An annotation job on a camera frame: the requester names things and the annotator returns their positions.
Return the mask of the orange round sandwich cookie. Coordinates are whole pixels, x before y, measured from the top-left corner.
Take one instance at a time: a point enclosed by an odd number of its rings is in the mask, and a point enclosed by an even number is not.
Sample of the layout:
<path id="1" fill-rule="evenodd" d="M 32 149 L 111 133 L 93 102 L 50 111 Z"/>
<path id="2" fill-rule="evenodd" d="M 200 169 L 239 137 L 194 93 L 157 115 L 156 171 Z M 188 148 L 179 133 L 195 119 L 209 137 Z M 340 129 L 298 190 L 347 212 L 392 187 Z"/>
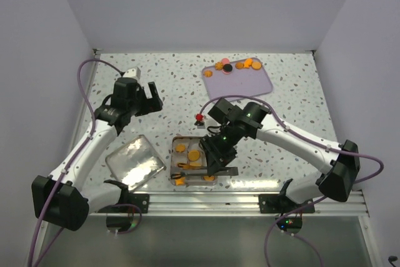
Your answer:
<path id="1" fill-rule="evenodd" d="M 216 179 L 215 176 L 203 176 L 202 178 L 205 181 L 214 181 Z"/>

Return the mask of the metal serving tongs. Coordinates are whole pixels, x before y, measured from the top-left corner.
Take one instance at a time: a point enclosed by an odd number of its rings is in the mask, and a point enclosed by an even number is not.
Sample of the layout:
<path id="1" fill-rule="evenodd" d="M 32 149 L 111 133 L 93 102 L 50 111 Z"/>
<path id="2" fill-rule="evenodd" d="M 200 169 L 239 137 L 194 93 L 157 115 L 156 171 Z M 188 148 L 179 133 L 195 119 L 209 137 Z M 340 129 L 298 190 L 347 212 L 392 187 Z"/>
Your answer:
<path id="1" fill-rule="evenodd" d="M 237 167 L 226 168 L 224 170 L 217 171 L 216 173 L 212 174 L 211 176 L 237 176 L 239 174 Z M 206 169 L 197 169 L 197 170 L 184 170 L 172 173 L 170 175 L 171 179 L 181 179 L 188 176 L 195 176 L 195 177 L 204 177 L 209 176 Z"/>

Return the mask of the orange round cookie front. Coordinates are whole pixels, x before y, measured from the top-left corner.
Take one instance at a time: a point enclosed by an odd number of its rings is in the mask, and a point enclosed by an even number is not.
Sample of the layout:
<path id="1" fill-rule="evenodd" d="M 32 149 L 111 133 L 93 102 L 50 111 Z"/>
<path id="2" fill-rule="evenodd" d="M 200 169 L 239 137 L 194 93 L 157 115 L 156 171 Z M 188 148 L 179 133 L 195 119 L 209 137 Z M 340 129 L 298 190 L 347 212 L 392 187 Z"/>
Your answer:
<path id="1" fill-rule="evenodd" d="M 195 167 L 195 168 L 201 168 L 202 164 L 201 163 L 196 163 L 196 162 L 190 162 L 189 164 L 191 167 Z"/>

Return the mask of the orange chip cookie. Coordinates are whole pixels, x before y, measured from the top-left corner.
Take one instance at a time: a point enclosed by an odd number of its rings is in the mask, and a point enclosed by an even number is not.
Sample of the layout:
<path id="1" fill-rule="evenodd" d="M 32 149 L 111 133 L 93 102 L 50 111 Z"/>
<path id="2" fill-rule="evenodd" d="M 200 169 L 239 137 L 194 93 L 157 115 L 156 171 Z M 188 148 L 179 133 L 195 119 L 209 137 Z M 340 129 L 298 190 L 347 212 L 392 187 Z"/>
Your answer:
<path id="1" fill-rule="evenodd" d="M 197 161 L 201 157 L 201 153 L 198 150 L 191 150 L 187 154 L 187 158 L 190 161 Z"/>

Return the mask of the square cookie tin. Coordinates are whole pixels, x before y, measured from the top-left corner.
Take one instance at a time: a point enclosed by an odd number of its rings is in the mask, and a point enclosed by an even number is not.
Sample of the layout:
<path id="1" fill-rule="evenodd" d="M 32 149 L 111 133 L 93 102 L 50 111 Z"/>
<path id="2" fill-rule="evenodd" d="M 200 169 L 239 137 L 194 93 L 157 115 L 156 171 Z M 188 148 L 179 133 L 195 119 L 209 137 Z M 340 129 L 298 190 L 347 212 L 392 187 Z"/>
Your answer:
<path id="1" fill-rule="evenodd" d="M 207 161 L 206 155 L 203 149 L 200 146 L 201 138 L 199 136 L 176 136 L 172 139 L 172 146 L 171 146 L 171 164 L 170 164 L 170 175 L 175 172 L 184 171 L 184 170 L 197 170 L 197 169 L 207 169 Z M 178 144 L 184 144 L 186 146 L 186 150 L 183 153 L 178 153 L 175 151 L 175 147 Z M 201 157 L 197 161 L 190 161 L 188 160 L 188 152 L 191 150 L 198 150 L 201 153 Z M 178 163 L 186 163 L 190 164 L 190 162 L 201 163 L 201 168 L 190 167 L 189 169 L 182 169 L 177 167 Z M 195 176 L 188 176 L 185 177 L 185 185 L 182 186 L 215 186 L 218 181 L 218 177 L 215 176 L 216 179 L 214 181 L 205 181 L 203 177 L 195 177 Z M 171 184 L 175 185 L 174 180 L 169 178 Z"/>

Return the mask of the orange fish cookie front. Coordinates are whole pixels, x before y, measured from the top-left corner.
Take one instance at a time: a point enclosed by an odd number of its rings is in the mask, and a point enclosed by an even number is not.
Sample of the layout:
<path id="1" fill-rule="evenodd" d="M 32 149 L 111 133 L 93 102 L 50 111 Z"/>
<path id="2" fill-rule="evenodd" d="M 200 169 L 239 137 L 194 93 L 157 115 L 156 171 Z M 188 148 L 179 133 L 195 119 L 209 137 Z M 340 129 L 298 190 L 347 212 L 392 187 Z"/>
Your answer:
<path id="1" fill-rule="evenodd" d="M 186 163 L 178 163 L 177 167 L 182 168 L 182 169 L 189 169 L 191 166 Z"/>

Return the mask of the orange flower cookie front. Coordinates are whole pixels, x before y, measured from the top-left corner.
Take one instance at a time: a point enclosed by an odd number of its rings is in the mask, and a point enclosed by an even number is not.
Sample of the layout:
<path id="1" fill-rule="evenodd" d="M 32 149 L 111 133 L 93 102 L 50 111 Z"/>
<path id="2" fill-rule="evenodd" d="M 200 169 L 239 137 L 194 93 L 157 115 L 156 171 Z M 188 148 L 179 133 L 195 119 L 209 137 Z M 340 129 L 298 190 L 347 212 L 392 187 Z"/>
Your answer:
<path id="1" fill-rule="evenodd" d="M 178 153 L 183 153 L 183 152 L 185 152 L 185 150 L 186 150 L 186 146 L 184 144 L 178 144 L 175 147 L 175 151 Z"/>

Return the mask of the silver tin lid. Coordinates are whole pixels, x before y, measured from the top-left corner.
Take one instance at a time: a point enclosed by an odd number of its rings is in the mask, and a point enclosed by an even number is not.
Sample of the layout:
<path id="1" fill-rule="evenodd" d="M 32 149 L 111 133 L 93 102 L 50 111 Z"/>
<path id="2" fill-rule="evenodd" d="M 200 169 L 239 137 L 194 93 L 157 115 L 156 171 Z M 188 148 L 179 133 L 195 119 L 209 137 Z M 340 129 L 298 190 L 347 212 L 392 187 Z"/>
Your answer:
<path id="1" fill-rule="evenodd" d="M 144 186 L 166 167 L 162 157 L 142 134 L 107 155 L 105 162 L 114 179 L 130 191 Z"/>

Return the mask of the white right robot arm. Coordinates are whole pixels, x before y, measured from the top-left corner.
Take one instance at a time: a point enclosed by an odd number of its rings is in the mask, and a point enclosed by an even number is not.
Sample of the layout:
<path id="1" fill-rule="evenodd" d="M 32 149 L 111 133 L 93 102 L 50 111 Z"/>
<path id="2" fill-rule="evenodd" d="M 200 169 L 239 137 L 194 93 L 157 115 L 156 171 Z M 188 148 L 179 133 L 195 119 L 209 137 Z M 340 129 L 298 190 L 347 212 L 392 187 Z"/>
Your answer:
<path id="1" fill-rule="evenodd" d="M 217 134 L 206 135 L 199 144 L 206 155 L 207 175 L 229 170 L 243 138 L 258 139 L 285 149 L 305 160 L 316 172 L 301 179 L 289 179 L 271 204 L 293 212 L 300 204 L 318 197 L 338 202 L 348 200 L 360 169 L 358 146 L 350 140 L 340 144 L 319 138 L 280 121 L 266 105 L 249 102 L 244 108 L 221 98 L 209 116 L 220 124 Z"/>

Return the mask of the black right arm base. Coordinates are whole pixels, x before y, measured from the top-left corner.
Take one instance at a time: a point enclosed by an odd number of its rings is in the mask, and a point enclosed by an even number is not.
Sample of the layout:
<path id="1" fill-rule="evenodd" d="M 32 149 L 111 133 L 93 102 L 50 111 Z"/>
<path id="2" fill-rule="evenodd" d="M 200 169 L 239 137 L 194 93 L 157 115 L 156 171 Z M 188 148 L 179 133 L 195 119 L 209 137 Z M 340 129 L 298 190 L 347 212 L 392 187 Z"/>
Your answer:
<path id="1" fill-rule="evenodd" d="M 293 179 L 287 180 L 278 194 L 259 194 L 258 205 L 260 213 L 285 214 L 312 203 L 312 199 L 307 199 L 298 204 L 286 196 L 286 190 L 292 181 Z"/>

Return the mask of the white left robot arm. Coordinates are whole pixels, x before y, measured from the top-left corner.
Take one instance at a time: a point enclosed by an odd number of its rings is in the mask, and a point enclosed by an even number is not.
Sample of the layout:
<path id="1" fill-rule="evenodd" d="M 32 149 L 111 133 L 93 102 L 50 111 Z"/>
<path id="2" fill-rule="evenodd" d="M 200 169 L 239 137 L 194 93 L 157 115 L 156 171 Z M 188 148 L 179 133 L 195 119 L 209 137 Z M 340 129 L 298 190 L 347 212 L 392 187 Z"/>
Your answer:
<path id="1" fill-rule="evenodd" d="M 92 112 L 86 135 L 50 175 L 35 178 L 31 189 L 39 220 L 77 231 L 95 211 L 109 206 L 120 213 L 134 204 L 128 185 L 118 179 L 105 180 L 93 192 L 83 190 L 83 186 L 100 155 L 133 117 L 162 110 L 156 84 L 150 82 L 148 86 L 150 98 L 137 79 L 118 78 L 112 94 Z"/>

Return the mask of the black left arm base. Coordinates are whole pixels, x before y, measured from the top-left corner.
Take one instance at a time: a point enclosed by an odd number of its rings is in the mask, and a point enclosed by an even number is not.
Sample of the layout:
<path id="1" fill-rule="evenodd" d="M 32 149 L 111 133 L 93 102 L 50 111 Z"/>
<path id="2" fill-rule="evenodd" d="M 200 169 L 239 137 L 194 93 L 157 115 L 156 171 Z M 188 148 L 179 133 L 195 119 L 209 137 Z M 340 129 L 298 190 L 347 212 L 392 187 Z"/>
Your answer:
<path id="1" fill-rule="evenodd" d="M 103 207 L 96 211 L 96 213 L 128 213 L 134 214 L 141 212 L 146 214 L 148 212 L 150 203 L 150 195 L 133 193 L 127 199 L 120 201 L 117 204 Z"/>

